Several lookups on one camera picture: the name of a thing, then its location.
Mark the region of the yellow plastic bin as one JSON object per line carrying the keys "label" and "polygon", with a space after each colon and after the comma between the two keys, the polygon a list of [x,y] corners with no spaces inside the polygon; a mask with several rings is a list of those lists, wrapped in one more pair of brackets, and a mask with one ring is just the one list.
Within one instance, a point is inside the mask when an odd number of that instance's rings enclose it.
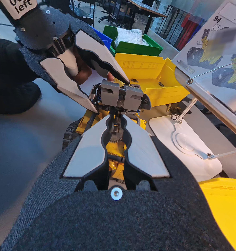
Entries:
{"label": "yellow plastic bin", "polygon": [[175,77],[176,66],[169,58],[116,53],[115,60],[130,80],[149,97],[151,106],[182,101],[189,91]]}
{"label": "yellow plastic bin", "polygon": [[199,182],[221,231],[236,250],[236,179],[213,178]]}

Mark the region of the clear plastic bag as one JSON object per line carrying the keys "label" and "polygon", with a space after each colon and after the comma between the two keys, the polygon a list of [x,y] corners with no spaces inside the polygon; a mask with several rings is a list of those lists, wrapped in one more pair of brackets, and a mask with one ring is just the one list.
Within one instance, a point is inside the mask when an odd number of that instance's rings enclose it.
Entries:
{"label": "clear plastic bag", "polygon": [[126,30],[122,28],[117,28],[117,34],[117,38],[114,41],[116,47],[118,47],[120,42],[145,45],[142,39],[142,30],[140,29]]}

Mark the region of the green plastic bin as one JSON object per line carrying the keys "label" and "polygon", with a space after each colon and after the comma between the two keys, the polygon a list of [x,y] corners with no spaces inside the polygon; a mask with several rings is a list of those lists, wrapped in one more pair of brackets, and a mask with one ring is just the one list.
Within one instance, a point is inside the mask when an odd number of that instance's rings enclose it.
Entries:
{"label": "green plastic bin", "polygon": [[132,39],[132,42],[121,41],[116,45],[115,40],[118,37],[118,28],[113,26],[105,25],[103,34],[113,40],[109,49],[113,56],[116,53],[159,56],[163,50],[163,47],[147,34],[142,35],[142,41],[144,42],[142,45],[136,44],[134,39]]}

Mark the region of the metal wire page holder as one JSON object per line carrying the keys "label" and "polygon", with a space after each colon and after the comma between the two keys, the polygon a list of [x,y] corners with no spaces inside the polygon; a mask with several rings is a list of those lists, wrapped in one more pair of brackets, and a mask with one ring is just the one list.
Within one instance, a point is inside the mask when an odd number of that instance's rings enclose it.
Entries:
{"label": "metal wire page holder", "polygon": [[220,66],[220,67],[215,68],[215,69],[213,69],[213,70],[210,70],[210,71],[208,71],[208,72],[202,73],[202,74],[197,75],[197,76],[195,76],[195,77],[189,78],[189,79],[187,79],[186,83],[187,83],[188,85],[190,85],[190,84],[192,84],[192,83],[194,82],[194,78],[196,78],[196,77],[200,77],[200,76],[202,76],[202,75],[204,75],[204,74],[207,74],[207,73],[210,73],[210,72],[212,72],[212,71],[214,71],[214,70],[218,70],[218,69],[220,69],[220,68],[223,68],[223,67],[226,67],[226,66],[229,66],[229,65],[233,65],[233,64],[236,64],[236,61],[235,61],[235,62],[232,62],[232,63],[230,63],[230,64],[226,64],[226,65]]}

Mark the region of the dark background table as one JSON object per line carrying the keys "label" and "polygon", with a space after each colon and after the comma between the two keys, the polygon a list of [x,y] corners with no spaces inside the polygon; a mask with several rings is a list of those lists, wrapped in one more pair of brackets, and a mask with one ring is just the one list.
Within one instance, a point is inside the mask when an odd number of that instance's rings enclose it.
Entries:
{"label": "dark background table", "polygon": [[146,5],[146,4],[143,4],[140,1],[128,0],[126,2],[129,2],[129,3],[132,4],[132,7],[130,7],[131,9],[135,8],[135,10],[133,10],[133,13],[132,13],[132,22],[129,25],[129,30],[132,29],[133,23],[135,21],[135,14],[138,13],[139,11],[141,11],[141,10],[144,11],[146,13],[146,15],[149,16],[147,24],[145,26],[145,30],[143,32],[143,35],[148,33],[148,30],[150,28],[151,21],[152,21],[153,17],[161,17],[162,19],[167,18],[167,15],[160,13],[159,11],[155,10],[154,8],[152,8],[152,7],[150,7],[150,6]]}

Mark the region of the instruction booklet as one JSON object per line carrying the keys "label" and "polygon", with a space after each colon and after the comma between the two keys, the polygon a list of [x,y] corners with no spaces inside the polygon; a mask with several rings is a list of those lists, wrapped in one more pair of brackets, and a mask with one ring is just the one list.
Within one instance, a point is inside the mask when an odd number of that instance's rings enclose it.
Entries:
{"label": "instruction booklet", "polygon": [[224,1],[172,62],[236,114],[236,1]]}

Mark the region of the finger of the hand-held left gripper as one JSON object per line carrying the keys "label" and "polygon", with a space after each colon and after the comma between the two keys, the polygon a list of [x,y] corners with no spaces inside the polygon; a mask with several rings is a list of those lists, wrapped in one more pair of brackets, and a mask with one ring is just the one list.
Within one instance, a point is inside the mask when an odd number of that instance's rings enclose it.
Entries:
{"label": "finger of the hand-held left gripper", "polygon": [[83,106],[84,108],[97,113],[97,109],[89,99],[89,96],[84,93],[79,85],[73,80],[72,76],[59,58],[46,58],[40,62],[43,69],[56,83],[57,89],[63,94]]}
{"label": "finger of the hand-held left gripper", "polygon": [[108,48],[84,31],[75,35],[75,46],[82,60],[101,77],[107,78],[108,73],[125,84],[130,84],[121,66],[117,63]]}

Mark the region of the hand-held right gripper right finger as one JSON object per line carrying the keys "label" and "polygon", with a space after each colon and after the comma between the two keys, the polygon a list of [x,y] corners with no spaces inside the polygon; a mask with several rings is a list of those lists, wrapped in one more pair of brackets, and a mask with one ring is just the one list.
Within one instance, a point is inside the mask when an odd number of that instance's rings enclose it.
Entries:
{"label": "hand-held right gripper right finger", "polygon": [[125,158],[128,164],[149,178],[169,178],[170,174],[152,140],[152,135],[124,115]]}

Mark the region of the black office chair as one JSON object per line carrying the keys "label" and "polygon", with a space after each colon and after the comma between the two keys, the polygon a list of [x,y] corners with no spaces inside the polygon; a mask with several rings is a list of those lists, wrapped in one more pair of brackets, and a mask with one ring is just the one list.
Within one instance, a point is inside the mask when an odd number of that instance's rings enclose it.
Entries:
{"label": "black office chair", "polygon": [[110,24],[116,24],[117,27],[128,27],[131,22],[131,16],[127,14],[127,11],[122,11],[121,6],[122,1],[119,0],[102,0],[103,12],[106,12],[108,15],[101,17],[98,23],[107,20]]}

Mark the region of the yellow grey brick robot model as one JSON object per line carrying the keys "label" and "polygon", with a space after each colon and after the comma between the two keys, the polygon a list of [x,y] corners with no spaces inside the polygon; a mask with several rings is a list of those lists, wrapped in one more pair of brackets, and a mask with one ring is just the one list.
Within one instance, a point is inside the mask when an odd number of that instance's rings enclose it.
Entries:
{"label": "yellow grey brick robot model", "polygon": [[126,145],[123,142],[123,132],[120,125],[120,117],[125,114],[142,129],[146,129],[146,121],[140,119],[141,109],[151,109],[151,102],[146,94],[143,94],[140,85],[119,85],[119,83],[103,80],[93,86],[89,98],[96,105],[98,113],[86,110],[85,115],[72,122],[66,129],[62,149],[65,149],[76,137],[93,127],[111,112],[111,124],[108,129],[108,153],[109,171],[111,178],[122,180],[124,183],[124,162]]}

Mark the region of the person's left hand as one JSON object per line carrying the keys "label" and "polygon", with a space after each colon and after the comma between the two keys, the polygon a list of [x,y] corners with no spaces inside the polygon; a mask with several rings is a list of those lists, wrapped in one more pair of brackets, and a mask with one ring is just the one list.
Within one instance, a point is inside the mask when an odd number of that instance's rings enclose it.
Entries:
{"label": "person's left hand", "polygon": [[92,69],[81,59],[81,57],[78,57],[78,55],[76,55],[76,63],[78,67],[78,74],[73,78],[78,85],[81,85],[91,76]]}

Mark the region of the white book stand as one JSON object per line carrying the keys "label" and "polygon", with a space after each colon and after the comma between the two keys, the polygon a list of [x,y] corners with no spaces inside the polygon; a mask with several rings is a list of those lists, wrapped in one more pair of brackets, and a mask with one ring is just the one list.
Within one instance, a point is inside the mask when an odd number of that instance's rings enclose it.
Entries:
{"label": "white book stand", "polygon": [[198,111],[192,117],[187,115],[199,101],[236,135],[236,114],[198,83],[188,85],[189,77],[177,67],[175,77],[192,99],[176,120],[170,115],[150,119],[153,134],[188,167],[197,181],[223,176],[222,173],[236,178],[236,147],[228,146],[229,140],[223,140],[218,129],[203,121],[205,115],[201,111],[199,115]]}

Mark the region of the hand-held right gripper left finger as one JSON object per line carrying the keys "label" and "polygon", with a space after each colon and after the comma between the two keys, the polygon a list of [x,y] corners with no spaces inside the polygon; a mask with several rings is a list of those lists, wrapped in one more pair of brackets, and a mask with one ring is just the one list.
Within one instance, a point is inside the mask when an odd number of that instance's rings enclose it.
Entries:
{"label": "hand-held right gripper left finger", "polygon": [[85,179],[100,170],[107,161],[106,142],[104,141],[110,115],[105,116],[81,136],[63,178]]}

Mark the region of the blue plastic bin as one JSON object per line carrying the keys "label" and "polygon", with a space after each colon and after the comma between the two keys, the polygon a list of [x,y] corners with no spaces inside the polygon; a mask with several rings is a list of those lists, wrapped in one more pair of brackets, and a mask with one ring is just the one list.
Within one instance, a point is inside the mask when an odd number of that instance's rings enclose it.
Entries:
{"label": "blue plastic bin", "polygon": [[92,28],[94,29],[96,34],[101,38],[101,40],[104,42],[105,46],[109,50],[113,39],[111,39],[110,37],[108,37],[105,34],[101,33],[100,31],[96,30],[94,27],[92,27]]}

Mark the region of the grey desk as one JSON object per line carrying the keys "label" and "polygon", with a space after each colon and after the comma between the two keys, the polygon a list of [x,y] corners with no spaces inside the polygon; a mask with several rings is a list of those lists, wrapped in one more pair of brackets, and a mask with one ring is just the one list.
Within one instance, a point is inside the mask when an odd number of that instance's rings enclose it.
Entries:
{"label": "grey desk", "polygon": [[[86,111],[44,80],[34,82],[42,95],[31,109],[0,115],[0,245],[38,176],[61,151],[67,126]],[[195,105],[191,112],[185,121],[214,154],[236,149]],[[236,178],[236,155],[219,160],[227,176]]]}

